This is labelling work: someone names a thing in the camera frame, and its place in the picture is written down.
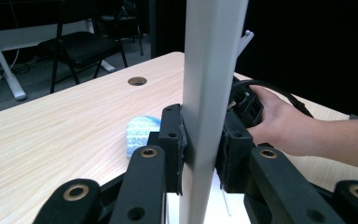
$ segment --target chair leg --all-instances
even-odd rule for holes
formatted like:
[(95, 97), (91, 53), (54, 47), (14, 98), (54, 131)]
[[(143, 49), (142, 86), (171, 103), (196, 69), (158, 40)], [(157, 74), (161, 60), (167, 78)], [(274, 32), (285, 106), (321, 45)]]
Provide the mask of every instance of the chair leg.
[(138, 22), (136, 22), (136, 28), (138, 29), (139, 48), (141, 49), (141, 56), (144, 56), (144, 48), (142, 47), (142, 35), (141, 30), (139, 29)]
[(53, 72), (52, 72), (52, 76), (51, 76), (51, 86), (50, 86), (50, 93), (54, 92), (54, 87), (55, 87), (55, 79), (57, 76), (57, 68), (58, 68), (58, 60), (54, 59), (53, 62)]
[(80, 84), (79, 78), (77, 77), (77, 74), (75, 72), (74, 67), (72, 67), (71, 65), (68, 64), (69, 70), (71, 70), (72, 76), (74, 77), (75, 80), (75, 84), (78, 85)]
[(121, 57), (123, 58), (124, 67), (128, 67), (126, 54), (124, 53), (124, 49), (121, 49)]
[(103, 61), (99, 61), (98, 64), (97, 64), (97, 70), (95, 71), (95, 74), (94, 74), (94, 77), (93, 78), (96, 78), (98, 76), (98, 72), (100, 71), (100, 68), (101, 68), (101, 63)]

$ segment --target black chair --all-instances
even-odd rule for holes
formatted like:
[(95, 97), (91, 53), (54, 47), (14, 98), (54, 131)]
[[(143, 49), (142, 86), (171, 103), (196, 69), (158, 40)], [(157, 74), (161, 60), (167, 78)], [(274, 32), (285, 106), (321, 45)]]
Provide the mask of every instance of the black chair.
[[(54, 92), (55, 84), (68, 77), (56, 80), (58, 62), (68, 65), (71, 76), (79, 84), (77, 74), (96, 66), (93, 78), (96, 78), (105, 58), (121, 52), (123, 63), (128, 67), (123, 46), (119, 39), (103, 37), (98, 33), (96, 20), (107, 13), (116, 15), (120, 12), (123, 0), (64, 0), (62, 2), (55, 38), (39, 43), (40, 50), (53, 57), (53, 71), (50, 93)], [(94, 33), (75, 32), (63, 35), (64, 25), (92, 19)]]
[(105, 27), (107, 34), (111, 38), (131, 37), (132, 42), (135, 38), (139, 40), (141, 56), (144, 56), (144, 48), (142, 46), (142, 34), (139, 26), (138, 9), (134, 0), (124, 0), (121, 13), (116, 16), (107, 14), (100, 17), (100, 23), (107, 25)]

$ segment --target metal post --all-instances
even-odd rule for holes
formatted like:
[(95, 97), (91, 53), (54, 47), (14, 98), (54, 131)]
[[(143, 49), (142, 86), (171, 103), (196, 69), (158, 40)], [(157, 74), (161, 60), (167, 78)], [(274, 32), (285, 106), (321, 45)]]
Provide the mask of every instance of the metal post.
[(11, 73), (11, 70), (7, 64), (7, 61), (5, 60), (5, 57), (0, 50), (0, 64), (2, 65), (2, 68), (5, 71), (5, 78), (7, 80), (7, 84), (11, 89), (11, 92), (13, 93), (14, 98), (16, 100), (25, 100), (27, 98), (27, 95), (25, 94), (24, 90), (22, 89), (22, 86), (20, 85), (19, 81), (17, 80), (16, 76)]
[(203, 223), (248, 0), (188, 0), (180, 223)]

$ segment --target black cable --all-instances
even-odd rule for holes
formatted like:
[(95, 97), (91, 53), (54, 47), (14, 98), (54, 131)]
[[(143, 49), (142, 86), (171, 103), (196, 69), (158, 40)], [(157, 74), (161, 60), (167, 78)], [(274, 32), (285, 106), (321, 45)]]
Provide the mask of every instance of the black cable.
[(278, 88), (270, 83), (267, 83), (266, 81), (261, 81), (261, 80), (255, 80), (255, 79), (246, 79), (246, 80), (239, 80), (237, 77), (234, 77), (234, 81), (238, 82), (240, 84), (234, 85), (233, 90), (235, 91), (235, 89), (240, 88), (241, 86), (262, 86), (262, 87), (266, 87), (268, 89), (271, 89), (273, 91), (278, 92), (279, 94), (283, 95), (284, 97), (286, 97), (289, 102), (299, 111), (301, 111), (301, 113), (313, 118), (312, 114), (309, 112), (309, 110), (305, 107), (304, 103), (300, 102), (297, 100), (297, 98), (292, 95), (291, 93), (284, 91), (281, 88)]
[(25, 74), (31, 71), (31, 65), (28, 63), (23, 63), (22, 66), (18, 66), (12, 69), (12, 72), (16, 75)]

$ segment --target light wood grain tabletop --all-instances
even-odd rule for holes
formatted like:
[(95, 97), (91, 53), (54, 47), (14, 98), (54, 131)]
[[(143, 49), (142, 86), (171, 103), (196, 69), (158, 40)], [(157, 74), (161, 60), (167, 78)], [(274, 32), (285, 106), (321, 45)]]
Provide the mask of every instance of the light wood grain tabletop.
[[(61, 184), (100, 185), (126, 171), (126, 127), (136, 116), (160, 118), (181, 104), (184, 54), (174, 52), (0, 112), (0, 222), (32, 223)], [(141, 86), (129, 84), (144, 77)], [(305, 101), (316, 119), (348, 116)], [(320, 158), (290, 160), (311, 182), (333, 189), (358, 168)]]

